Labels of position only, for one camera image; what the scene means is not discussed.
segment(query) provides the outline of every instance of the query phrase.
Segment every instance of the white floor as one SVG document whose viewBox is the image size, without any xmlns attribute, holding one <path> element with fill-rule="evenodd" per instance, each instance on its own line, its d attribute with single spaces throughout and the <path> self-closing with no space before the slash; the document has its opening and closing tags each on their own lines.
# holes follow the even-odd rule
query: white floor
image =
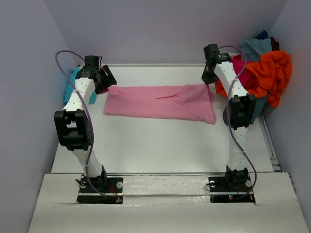
<svg viewBox="0 0 311 233">
<path fill-rule="evenodd" d="M 30 233 L 308 232 L 287 173 L 258 174 L 256 205 L 211 204 L 208 176 L 125 176 L 122 205 L 78 204 L 79 177 L 45 175 Z"/>
<path fill-rule="evenodd" d="M 118 86 L 201 84 L 204 67 L 111 67 Z M 225 172 L 229 134 L 222 113 L 226 99 L 214 92 L 215 125 L 186 120 L 147 119 L 103 114 L 107 94 L 89 105 L 94 151 L 108 173 Z M 249 127 L 246 152 L 257 171 L 273 171 L 269 145 L 259 121 Z M 77 159 L 58 146 L 52 173 L 83 172 Z"/>
</svg>

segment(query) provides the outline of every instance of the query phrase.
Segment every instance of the orange cloth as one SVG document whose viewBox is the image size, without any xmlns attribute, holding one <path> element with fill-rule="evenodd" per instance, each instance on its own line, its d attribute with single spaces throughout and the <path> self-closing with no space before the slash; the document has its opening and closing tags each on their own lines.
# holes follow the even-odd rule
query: orange cloth
<svg viewBox="0 0 311 233">
<path fill-rule="evenodd" d="M 248 93 L 256 98 L 268 94 L 268 103 L 275 108 L 292 75 L 291 57 L 284 51 L 272 51 L 262 55 L 259 62 L 247 64 L 244 72 L 250 74 L 244 87 Z M 215 88 L 218 94 L 227 97 L 220 80 L 215 83 Z"/>
</svg>

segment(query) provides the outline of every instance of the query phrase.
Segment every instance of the gray wall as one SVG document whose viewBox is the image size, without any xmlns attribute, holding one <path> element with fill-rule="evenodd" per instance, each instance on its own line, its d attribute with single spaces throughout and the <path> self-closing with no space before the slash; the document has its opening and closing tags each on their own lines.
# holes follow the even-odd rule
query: gray wall
<svg viewBox="0 0 311 233">
<path fill-rule="evenodd" d="M 66 80 L 54 55 L 68 47 L 42 0 L 2 1 L 0 15 L 0 232 L 23 233 L 55 155 Z"/>
<path fill-rule="evenodd" d="M 270 35 L 280 41 L 293 62 L 291 81 L 280 105 L 265 109 L 268 128 L 284 171 L 290 172 L 311 230 L 311 1 L 289 0 Z"/>
<path fill-rule="evenodd" d="M 104 63 L 203 63 L 270 30 L 286 0 L 44 0 L 70 49 Z"/>
</svg>

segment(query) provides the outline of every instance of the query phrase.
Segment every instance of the pile of clothes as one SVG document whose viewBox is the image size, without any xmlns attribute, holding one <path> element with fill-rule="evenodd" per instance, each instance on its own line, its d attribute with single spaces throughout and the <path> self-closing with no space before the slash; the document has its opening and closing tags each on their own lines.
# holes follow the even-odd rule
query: pile of clothes
<svg viewBox="0 0 311 233">
<path fill-rule="evenodd" d="M 247 65 L 239 76 L 239 80 L 249 94 L 257 98 L 255 112 L 251 123 L 259 116 L 266 103 L 276 108 L 280 102 L 281 93 L 289 83 L 292 75 L 291 57 L 280 51 L 279 43 L 261 32 L 254 39 L 243 40 L 239 45 L 245 53 Z M 232 58 L 233 67 L 239 73 L 245 63 L 241 55 Z M 218 80 L 216 92 L 227 97 L 225 89 Z"/>
</svg>

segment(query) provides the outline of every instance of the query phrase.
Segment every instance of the folded pink towel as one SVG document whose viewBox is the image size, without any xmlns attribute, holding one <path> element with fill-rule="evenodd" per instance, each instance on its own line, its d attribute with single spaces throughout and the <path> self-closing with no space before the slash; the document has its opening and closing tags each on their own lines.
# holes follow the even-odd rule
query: folded pink towel
<svg viewBox="0 0 311 233">
<path fill-rule="evenodd" d="M 127 117 L 184 119 L 215 124 L 209 86 L 111 86 L 104 113 Z"/>
</svg>

